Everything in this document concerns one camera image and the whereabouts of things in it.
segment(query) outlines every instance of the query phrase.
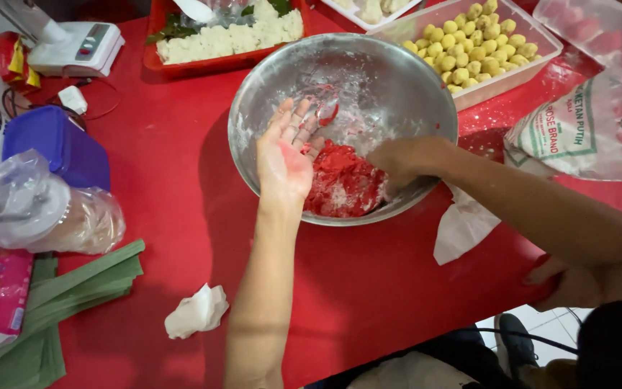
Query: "yellow dough ball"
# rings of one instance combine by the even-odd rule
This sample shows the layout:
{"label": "yellow dough ball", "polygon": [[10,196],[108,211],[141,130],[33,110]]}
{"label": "yellow dough ball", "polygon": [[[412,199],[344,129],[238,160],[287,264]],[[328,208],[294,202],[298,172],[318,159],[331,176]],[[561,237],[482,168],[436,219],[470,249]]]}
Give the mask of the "yellow dough ball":
{"label": "yellow dough ball", "polygon": [[450,76],[452,74],[453,74],[453,72],[451,72],[451,71],[446,71],[446,72],[441,73],[441,80],[443,80],[443,82],[446,83],[446,84],[450,84],[450,82],[451,82]]}
{"label": "yellow dough ball", "polygon": [[453,47],[448,49],[448,55],[452,55],[453,57],[457,57],[458,54],[464,53],[464,46],[462,44],[455,44]]}
{"label": "yellow dough ball", "polygon": [[425,40],[424,38],[422,38],[414,42],[414,44],[417,45],[417,47],[421,50],[421,49],[426,49],[428,45],[431,43],[428,40]]}
{"label": "yellow dough ball", "polygon": [[508,53],[504,50],[496,50],[491,54],[491,57],[498,61],[498,64],[502,64],[508,60]]}
{"label": "yellow dough ball", "polygon": [[476,84],[478,84],[478,83],[479,83],[479,81],[477,81],[477,80],[475,80],[475,79],[473,79],[473,78],[468,78],[468,79],[466,79],[466,80],[462,83],[462,88],[463,88],[463,89],[467,89],[467,88],[469,88],[470,86],[474,86],[474,85],[476,85]]}
{"label": "yellow dough ball", "polygon": [[503,63],[500,65],[500,67],[504,68],[504,69],[505,69],[505,71],[511,71],[511,70],[513,70],[513,69],[517,69],[517,68],[518,68],[518,67],[520,67],[520,66],[517,66],[517,65],[515,65],[515,64],[511,64],[510,62],[505,61],[505,62],[503,62]]}
{"label": "yellow dough ball", "polygon": [[526,64],[529,64],[529,60],[520,54],[513,55],[508,62],[517,66],[525,66]]}
{"label": "yellow dough ball", "polygon": [[429,39],[431,36],[431,33],[435,29],[436,29],[436,26],[434,26],[433,24],[429,24],[426,27],[424,27],[424,39],[425,40]]}
{"label": "yellow dough ball", "polygon": [[469,36],[469,39],[474,42],[474,47],[481,46],[484,41],[484,33],[479,30],[474,31],[472,32],[472,35]]}
{"label": "yellow dough ball", "polygon": [[414,54],[416,54],[419,51],[419,48],[417,48],[417,45],[415,45],[414,42],[412,41],[404,41],[402,42],[402,46],[404,46],[407,50],[410,50]]}
{"label": "yellow dough ball", "polygon": [[450,91],[451,94],[455,94],[455,93],[458,93],[459,91],[462,91],[462,87],[459,85],[449,84],[448,90]]}
{"label": "yellow dough ball", "polygon": [[462,44],[462,48],[464,49],[465,53],[469,53],[471,49],[474,49],[474,42],[472,42],[472,40],[469,38],[463,40],[461,44]]}
{"label": "yellow dough ball", "polygon": [[453,19],[453,22],[458,25],[458,29],[462,30],[462,27],[467,23],[467,15],[459,14]]}
{"label": "yellow dough ball", "polygon": [[442,71],[450,71],[455,67],[455,57],[451,57],[450,55],[446,55],[445,58],[440,63],[440,68]]}
{"label": "yellow dough ball", "polygon": [[498,2],[496,0],[487,0],[482,7],[482,14],[492,14],[498,8]]}
{"label": "yellow dough ball", "polygon": [[474,77],[474,80],[477,80],[479,82],[484,82],[484,81],[488,80],[489,78],[491,78],[490,74],[488,74],[488,73],[480,73],[480,74],[478,74],[478,75],[476,75]]}
{"label": "yellow dough ball", "polygon": [[448,50],[455,45],[455,37],[452,34],[447,34],[440,43],[443,46],[443,50]]}
{"label": "yellow dough ball", "polygon": [[467,65],[467,71],[471,77],[478,75],[482,70],[482,63],[479,61],[472,61]]}
{"label": "yellow dough ball", "polygon": [[520,46],[522,46],[526,40],[527,39],[524,38],[524,35],[514,34],[510,36],[510,39],[508,39],[508,44],[510,46],[513,46],[515,49],[517,49]]}
{"label": "yellow dough ball", "polygon": [[440,65],[440,63],[443,60],[443,58],[445,58],[447,56],[448,56],[448,54],[445,51],[442,51],[442,52],[438,53],[436,58],[433,59],[433,63],[436,64],[436,65]]}
{"label": "yellow dough ball", "polygon": [[493,75],[500,64],[495,59],[484,59],[482,61],[482,72]]}
{"label": "yellow dough ball", "polygon": [[433,31],[431,31],[431,35],[429,35],[428,40],[431,41],[432,44],[434,44],[442,40],[443,35],[445,35],[445,33],[443,32],[443,29],[440,27],[436,27],[435,29],[433,29]]}
{"label": "yellow dough ball", "polygon": [[477,18],[481,14],[482,14],[482,5],[478,3],[474,3],[469,6],[469,11],[467,11],[467,19],[477,20]]}
{"label": "yellow dough ball", "polygon": [[498,50],[505,51],[505,53],[508,55],[508,58],[510,58],[513,55],[515,55],[515,48],[513,46],[510,46],[509,44],[504,44],[502,46],[499,46]]}
{"label": "yellow dough ball", "polygon": [[453,32],[458,30],[458,24],[456,22],[453,22],[452,20],[449,20],[445,23],[443,23],[443,32],[446,34],[452,34]]}
{"label": "yellow dough ball", "polygon": [[487,40],[482,43],[482,47],[486,50],[486,55],[489,55],[492,52],[496,51],[496,49],[498,48],[498,44],[494,40]]}
{"label": "yellow dough ball", "polygon": [[462,32],[464,32],[464,34],[466,36],[470,36],[472,35],[472,32],[474,32],[477,29],[477,25],[474,22],[466,22],[464,24],[464,27],[462,27]]}
{"label": "yellow dough ball", "polygon": [[495,40],[500,35],[500,24],[491,24],[484,30],[485,40]]}
{"label": "yellow dough ball", "polygon": [[462,43],[463,40],[467,39],[467,36],[464,34],[464,31],[457,30],[453,32],[453,36],[455,37],[455,41],[457,43]]}
{"label": "yellow dough ball", "polygon": [[483,47],[475,47],[469,52],[470,61],[481,61],[486,57],[486,49]]}
{"label": "yellow dough ball", "polygon": [[457,57],[455,57],[455,66],[458,68],[463,68],[467,66],[469,63],[469,55],[466,53],[460,53]]}
{"label": "yellow dough ball", "polygon": [[474,24],[476,24],[478,30],[484,31],[491,25],[491,18],[483,14],[477,18],[477,21],[474,22]]}
{"label": "yellow dough ball", "polygon": [[498,49],[500,49],[504,44],[508,44],[508,37],[504,34],[501,34],[501,35],[498,35],[495,41],[498,45]]}
{"label": "yellow dough ball", "polygon": [[432,43],[428,48],[427,48],[427,53],[429,57],[434,57],[436,58],[436,56],[438,56],[440,53],[443,52],[443,46],[441,46],[440,42],[436,42],[436,43]]}
{"label": "yellow dough ball", "polygon": [[537,47],[535,44],[526,43],[518,47],[517,51],[515,51],[515,54],[519,54],[525,58],[533,58],[536,54],[536,51]]}
{"label": "yellow dough ball", "polygon": [[502,75],[502,74],[504,74],[504,73],[505,73],[505,69],[504,69],[504,68],[500,68],[500,67],[499,67],[499,68],[494,69],[494,70],[490,73],[490,75],[491,75],[492,77],[495,77],[495,76],[497,76],[497,75]]}
{"label": "yellow dough ball", "polygon": [[458,70],[454,71],[453,75],[451,76],[451,80],[453,81],[453,84],[455,85],[462,84],[468,78],[469,78],[469,72],[465,68],[459,68]]}
{"label": "yellow dough ball", "polygon": [[517,25],[513,19],[506,19],[500,24],[500,33],[510,35]]}

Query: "blue lid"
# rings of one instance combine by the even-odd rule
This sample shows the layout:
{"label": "blue lid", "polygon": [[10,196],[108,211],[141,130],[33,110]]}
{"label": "blue lid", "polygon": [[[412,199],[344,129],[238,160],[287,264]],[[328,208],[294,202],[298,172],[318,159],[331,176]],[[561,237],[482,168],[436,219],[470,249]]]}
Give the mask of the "blue lid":
{"label": "blue lid", "polygon": [[64,130],[68,117],[56,105],[46,105],[13,118],[4,132],[2,161],[35,149],[50,163],[50,172],[65,167]]}

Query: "shoe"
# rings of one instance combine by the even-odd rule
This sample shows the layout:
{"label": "shoe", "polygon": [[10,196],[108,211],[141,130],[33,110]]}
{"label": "shoe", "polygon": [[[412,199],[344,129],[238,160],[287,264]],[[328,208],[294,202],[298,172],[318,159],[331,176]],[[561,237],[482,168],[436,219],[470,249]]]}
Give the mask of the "shoe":
{"label": "shoe", "polygon": [[[493,326],[497,330],[529,333],[514,314],[496,315]],[[531,339],[511,334],[496,334],[496,347],[498,360],[505,373],[513,378],[516,383],[526,386],[520,380],[520,367],[524,365],[539,367],[534,354],[534,343]]]}

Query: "red table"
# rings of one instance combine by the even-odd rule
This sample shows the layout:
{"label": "red table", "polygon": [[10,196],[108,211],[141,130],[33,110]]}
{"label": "red table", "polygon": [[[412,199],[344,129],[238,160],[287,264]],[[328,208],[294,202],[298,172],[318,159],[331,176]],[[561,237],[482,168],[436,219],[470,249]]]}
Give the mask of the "red table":
{"label": "red table", "polygon": [[[524,6],[531,12],[533,4]],[[314,33],[358,32],[323,4],[316,6],[312,22]],[[56,388],[217,388],[222,383],[227,315],[216,330],[187,340],[168,339],[163,320],[205,282],[222,285],[230,302],[236,295],[258,199],[231,159],[227,113],[248,70],[160,80],[141,64],[146,27],[145,19],[120,25],[126,46],[108,81],[123,101],[89,123],[89,133],[109,154],[113,193],[128,225],[123,243],[146,242],[145,275],[127,298],[61,323],[68,374]],[[462,111],[461,146],[501,158],[507,127],[597,70],[591,60],[568,50],[531,82]],[[57,84],[48,82],[41,94],[56,93]],[[101,83],[84,93],[98,111],[115,98]],[[622,209],[622,183],[560,181]],[[540,250],[504,224],[462,258],[437,266],[432,256],[436,229],[450,199],[442,184],[384,222],[351,228],[301,225],[283,363],[289,388],[548,292],[522,286]],[[65,256],[60,271],[90,259]]]}

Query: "red tray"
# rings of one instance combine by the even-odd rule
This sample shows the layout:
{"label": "red tray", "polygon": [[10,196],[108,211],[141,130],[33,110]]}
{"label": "red tray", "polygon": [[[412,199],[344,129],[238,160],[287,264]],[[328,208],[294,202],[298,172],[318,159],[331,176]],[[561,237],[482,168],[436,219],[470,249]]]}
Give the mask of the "red tray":
{"label": "red tray", "polygon": [[[292,6],[301,13],[301,21],[304,24],[304,32],[302,37],[309,35],[307,24],[310,21],[310,9],[304,0],[291,0]],[[164,28],[165,16],[169,13],[179,11],[179,7],[172,0],[153,0],[150,9],[150,17],[148,18],[148,34],[151,35]],[[203,73],[212,73],[219,71],[230,71],[239,68],[252,68],[256,66],[263,58],[267,57],[276,49],[283,46],[284,43],[269,47],[249,51],[226,57],[203,59],[201,61],[184,62],[183,64],[164,65],[157,53],[155,44],[145,46],[143,52],[143,64],[150,70],[159,72],[165,77],[177,78],[188,75],[198,75]]]}

